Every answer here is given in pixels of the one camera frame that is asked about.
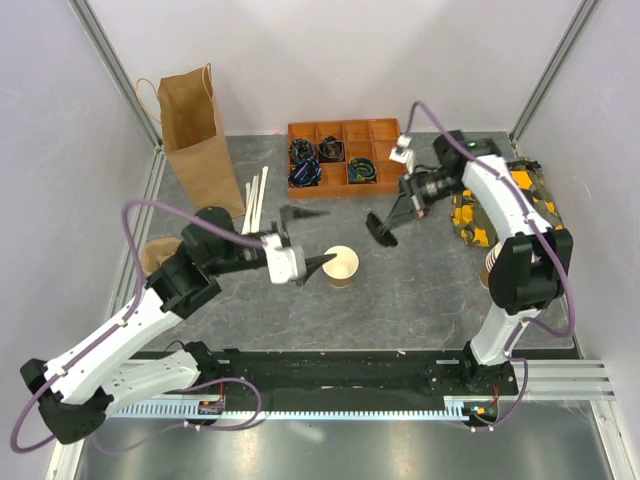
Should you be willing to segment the black plastic cup lid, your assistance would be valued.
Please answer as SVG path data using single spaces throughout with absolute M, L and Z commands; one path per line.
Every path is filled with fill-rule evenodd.
M 379 245 L 387 248 L 393 248 L 398 245 L 396 237 L 375 213 L 369 212 L 367 214 L 365 225 Z

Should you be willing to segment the brown paper coffee cup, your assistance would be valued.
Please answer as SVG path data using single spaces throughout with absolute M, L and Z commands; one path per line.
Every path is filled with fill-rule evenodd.
M 350 247 L 338 245 L 326 250 L 325 254 L 335 255 L 334 258 L 322 266 L 329 283 L 336 288 L 349 285 L 360 264 L 356 252 Z

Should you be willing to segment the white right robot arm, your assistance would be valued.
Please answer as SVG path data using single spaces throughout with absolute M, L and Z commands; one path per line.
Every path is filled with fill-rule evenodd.
M 556 298 L 568 294 L 567 270 L 573 239 L 544 219 L 513 180 L 492 140 L 468 142 L 458 131 L 441 134 L 433 143 L 437 168 L 412 161 L 408 136 L 401 136 L 390 158 L 404 163 L 398 196 L 385 219 L 368 214 L 366 226 L 384 247 L 394 247 L 393 230 L 418 220 L 435 202 L 470 191 L 495 229 L 501 250 L 488 274 L 492 299 L 479 332 L 465 345 L 458 381 L 467 392 L 483 392 L 509 363 L 514 343 L 528 324 Z

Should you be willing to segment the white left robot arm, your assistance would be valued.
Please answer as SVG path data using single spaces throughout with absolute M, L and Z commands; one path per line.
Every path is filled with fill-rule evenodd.
M 20 429 L 36 408 L 53 439 L 68 445 L 93 434 L 123 408 L 166 392 L 208 393 L 233 378 L 222 375 L 202 342 L 141 367 L 123 364 L 159 334 L 187 319 L 221 288 L 218 276 L 265 267 L 275 285 L 303 285 L 332 255 L 308 257 L 291 242 L 288 223 L 317 213 L 286 205 L 270 229 L 240 234 L 230 213 L 205 207 L 189 214 L 158 201 L 149 206 L 188 220 L 177 250 L 150 275 L 140 257 L 131 253 L 137 269 L 133 298 L 76 346 L 58 357 L 31 359 L 20 369 L 32 394 L 13 427 L 10 445 L 16 453 L 30 447 L 18 443 Z

